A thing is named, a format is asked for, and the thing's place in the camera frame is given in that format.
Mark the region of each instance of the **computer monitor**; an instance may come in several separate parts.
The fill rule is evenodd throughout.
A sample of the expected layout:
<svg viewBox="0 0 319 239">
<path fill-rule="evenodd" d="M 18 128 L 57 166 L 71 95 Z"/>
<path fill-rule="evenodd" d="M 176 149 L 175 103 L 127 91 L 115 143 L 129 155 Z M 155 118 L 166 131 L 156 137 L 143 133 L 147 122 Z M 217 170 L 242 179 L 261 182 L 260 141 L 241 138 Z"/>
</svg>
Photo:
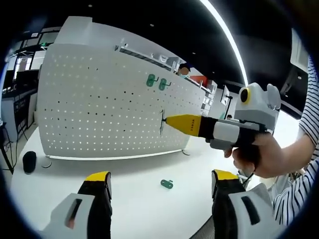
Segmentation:
<svg viewBox="0 0 319 239">
<path fill-rule="evenodd" d="M 16 75 L 15 86 L 17 89 L 32 89 L 38 84 L 39 70 L 19 71 Z"/>
<path fill-rule="evenodd" d="M 223 90 L 223 93 L 221 95 L 221 99 L 220 99 L 220 102 L 223 104 L 223 105 L 227 105 L 228 103 L 228 97 L 229 96 L 229 90 L 226 86 L 224 86 L 224 90 Z"/>
<path fill-rule="evenodd" d="M 12 86 L 13 86 L 13 77 L 14 77 L 14 71 L 13 70 L 6 71 L 4 84 L 3 84 L 3 89 L 7 89 L 9 87 L 12 88 Z"/>
</svg>

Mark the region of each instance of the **black speaker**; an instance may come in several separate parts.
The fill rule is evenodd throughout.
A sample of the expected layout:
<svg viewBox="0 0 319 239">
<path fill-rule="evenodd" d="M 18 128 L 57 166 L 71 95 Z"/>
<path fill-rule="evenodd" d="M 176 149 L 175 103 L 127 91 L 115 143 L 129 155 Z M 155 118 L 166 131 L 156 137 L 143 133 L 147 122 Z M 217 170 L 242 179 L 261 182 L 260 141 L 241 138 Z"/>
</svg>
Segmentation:
<svg viewBox="0 0 319 239">
<path fill-rule="evenodd" d="M 23 162 L 23 170 L 26 174 L 30 174 L 35 170 L 36 165 L 36 153 L 33 151 L 29 151 L 25 153 L 22 159 Z"/>
</svg>

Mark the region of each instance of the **striped shirt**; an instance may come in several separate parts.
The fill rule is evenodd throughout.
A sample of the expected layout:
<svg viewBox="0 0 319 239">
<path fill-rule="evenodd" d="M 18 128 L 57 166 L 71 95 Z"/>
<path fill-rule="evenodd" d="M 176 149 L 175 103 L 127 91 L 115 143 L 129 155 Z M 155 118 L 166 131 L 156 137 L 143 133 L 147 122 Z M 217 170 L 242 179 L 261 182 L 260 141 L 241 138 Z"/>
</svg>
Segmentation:
<svg viewBox="0 0 319 239">
<path fill-rule="evenodd" d="M 308 61 L 308 90 L 299 127 L 309 136 L 316 149 L 305 174 L 297 178 L 273 201 L 274 216 L 280 224 L 288 225 L 302 208 L 319 168 L 319 81 L 315 66 Z"/>
</svg>

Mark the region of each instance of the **handle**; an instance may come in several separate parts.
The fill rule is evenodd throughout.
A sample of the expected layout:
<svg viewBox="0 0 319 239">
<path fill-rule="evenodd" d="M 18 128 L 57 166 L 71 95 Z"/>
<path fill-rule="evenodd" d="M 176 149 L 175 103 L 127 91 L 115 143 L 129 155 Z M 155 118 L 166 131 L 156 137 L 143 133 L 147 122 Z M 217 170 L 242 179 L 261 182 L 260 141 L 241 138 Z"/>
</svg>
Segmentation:
<svg viewBox="0 0 319 239">
<path fill-rule="evenodd" d="M 260 163 L 261 155 L 259 147 L 252 143 L 255 141 L 255 137 L 259 133 L 266 132 L 258 132 L 249 128 L 240 128 L 237 142 L 233 145 L 233 147 L 239 148 L 239 157 L 247 162 L 253 163 L 255 169 Z"/>
<path fill-rule="evenodd" d="M 259 147 L 252 144 L 240 146 L 239 157 L 247 162 L 253 163 L 256 169 L 259 166 L 261 159 Z"/>
</svg>

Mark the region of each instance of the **hand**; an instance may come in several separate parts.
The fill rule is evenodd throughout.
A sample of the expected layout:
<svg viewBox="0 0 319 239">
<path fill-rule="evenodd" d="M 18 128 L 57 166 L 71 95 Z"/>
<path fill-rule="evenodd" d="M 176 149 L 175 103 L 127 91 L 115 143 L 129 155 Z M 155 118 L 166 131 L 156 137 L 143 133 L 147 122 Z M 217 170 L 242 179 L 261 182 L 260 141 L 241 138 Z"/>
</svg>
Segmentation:
<svg viewBox="0 0 319 239">
<path fill-rule="evenodd" d="M 260 153 L 257 168 L 245 158 L 240 148 L 225 150 L 224 156 L 229 158 L 233 155 L 236 168 L 254 172 L 257 176 L 263 178 L 275 177 L 285 171 L 285 154 L 270 133 L 257 135 L 253 144 L 258 146 Z"/>
</svg>

